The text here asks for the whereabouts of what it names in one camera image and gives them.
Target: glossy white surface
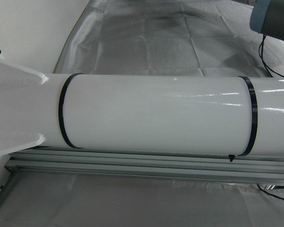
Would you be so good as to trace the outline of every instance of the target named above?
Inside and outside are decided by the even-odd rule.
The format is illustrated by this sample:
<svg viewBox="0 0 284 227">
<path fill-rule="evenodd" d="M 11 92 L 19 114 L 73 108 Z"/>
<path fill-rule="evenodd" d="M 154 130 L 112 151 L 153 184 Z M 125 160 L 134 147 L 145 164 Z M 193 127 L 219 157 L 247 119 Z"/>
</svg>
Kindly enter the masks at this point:
<svg viewBox="0 0 284 227">
<path fill-rule="evenodd" d="M 79 75 L 64 121 L 82 148 L 239 155 L 250 98 L 241 78 Z"/>
<path fill-rule="evenodd" d="M 284 156 L 284 79 L 250 80 L 258 101 L 258 131 L 251 154 Z"/>
<path fill-rule="evenodd" d="M 68 77 L 0 60 L 0 154 L 44 140 L 43 146 L 69 148 L 58 123 Z M 250 154 L 284 156 L 284 79 L 251 81 L 258 130 Z M 89 150 L 240 155 L 251 130 L 242 78 L 78 75 L 63 116 L 70 141 Z"/>
</svg>

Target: black cable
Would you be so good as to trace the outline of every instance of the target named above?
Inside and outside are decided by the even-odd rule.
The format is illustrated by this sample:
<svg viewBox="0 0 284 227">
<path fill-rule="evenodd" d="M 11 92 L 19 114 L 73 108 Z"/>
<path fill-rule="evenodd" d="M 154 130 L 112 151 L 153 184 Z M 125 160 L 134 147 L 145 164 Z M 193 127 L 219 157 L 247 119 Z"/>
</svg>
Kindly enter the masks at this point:
<svg viewBox="0 0 284 227">
<path fill-rule="evenodd" d="M 264 61 L 263 51 L 264 51 L 264 42 L 265 42 L 265 39 L 266 39 L 266 35 L 263 35 L 263 39 L 262 39 L 262 42 L 261 42 L 261 44 L 260 44 L 260 46 L 259 46 L 259 50 L 258 50 L 258 53 L 259 53 L 260 59 L 262 60 L 262 63 L 263 63 L 263 65 L 264 65 L 264 68 L 266 69 L 266 71 L 267 71 L 269 77 L 272 77 L 272 78 L 273 78 L 273 75 L 271 75 L 271 73 L 270 73 L 270 72 L 273 72 L 273 73 L 277 74 L 278 76 L 284 78 L 284 76 L 283 76 L 282 74 L 277 73 L 276 71 L 274 71 L 273 69 L 271 69 L 271 68 L 266 64 L 266 62 Z"/>
<path fill-rule="evenodd" d="M 280 200 L 283 200 L 283 201 L 284 201 L 284 198 L 279 197 L 279 196 L 274 195 L 274 194 L 271 194 L 271 193 L 269 193 L 269 192 L 263 190 L 263 189 L 260 187 L 260 185 L 258 185 L 258 184 L 257 184 L 257 187 L 259 188 L 260 191 L 264 192 L 265 194 L 270 195 L 270 196 L 272 196 L 272 197 L 275 197 L 275 198 L 277 198 L 277 199 L 280 199 Z"/>
</svg>

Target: gray tarp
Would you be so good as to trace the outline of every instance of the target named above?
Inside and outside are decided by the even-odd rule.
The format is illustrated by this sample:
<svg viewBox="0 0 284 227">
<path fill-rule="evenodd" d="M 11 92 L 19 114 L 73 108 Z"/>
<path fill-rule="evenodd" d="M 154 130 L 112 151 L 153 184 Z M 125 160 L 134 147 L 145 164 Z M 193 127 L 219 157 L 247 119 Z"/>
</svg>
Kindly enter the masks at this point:
<svg viewBox="0 0 284 227">
<path fill-rule="evenodd" d="M 217 183 L 20 172 L 0 207 L 0 227 L 194 226 L 284 227 L 284 201 Z"/>
<path fill-rule="evenodd" d="M 263 77 L 251 11 L 230 0 L 93 0 L 55 72 Z M 284 74 L 284 42 L 268 38 L 264 58 Z"/>
</svg>

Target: white cylindrical tube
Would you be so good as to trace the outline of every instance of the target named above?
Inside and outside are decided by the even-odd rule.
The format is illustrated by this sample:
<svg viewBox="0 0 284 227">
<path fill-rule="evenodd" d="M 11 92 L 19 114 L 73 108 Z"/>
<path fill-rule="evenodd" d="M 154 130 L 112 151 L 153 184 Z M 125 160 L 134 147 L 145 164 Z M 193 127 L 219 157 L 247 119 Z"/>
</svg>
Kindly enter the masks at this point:
<svg viewBox="0 0 284 227">
<path fill-rule="evenodd" d="M 250 109 L 241 78 L 78 75 L 63 115 L 80 148 L 240 155 Z"/>
<path fill-rule="evenodd" d="M 284 79 L 250 79 L 252 109 L 243 78 L 77 75 L 65 86 L 69 75 L 47 77 L 0 92 L 0 130 L 70 148 L 62 121 L 71 144 L 91 151 L 284 156 Z"/>
</svg>

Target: aluminum rail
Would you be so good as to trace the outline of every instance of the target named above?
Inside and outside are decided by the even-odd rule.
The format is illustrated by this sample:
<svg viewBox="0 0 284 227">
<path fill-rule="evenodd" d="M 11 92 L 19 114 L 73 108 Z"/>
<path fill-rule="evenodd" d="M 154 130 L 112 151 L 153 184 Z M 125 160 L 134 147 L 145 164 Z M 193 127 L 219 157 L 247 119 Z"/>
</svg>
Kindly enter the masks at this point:
<svg viewBox="0 0 284 227">
<path fill-rule="evenodd" d="M 284 185 L 284 159 L 227 156 L 180 157 L 30 149 L 11 154 L 6 164 L 18 169 L 91 174 L 140 175 L 223 183 Z"/>
</svg>

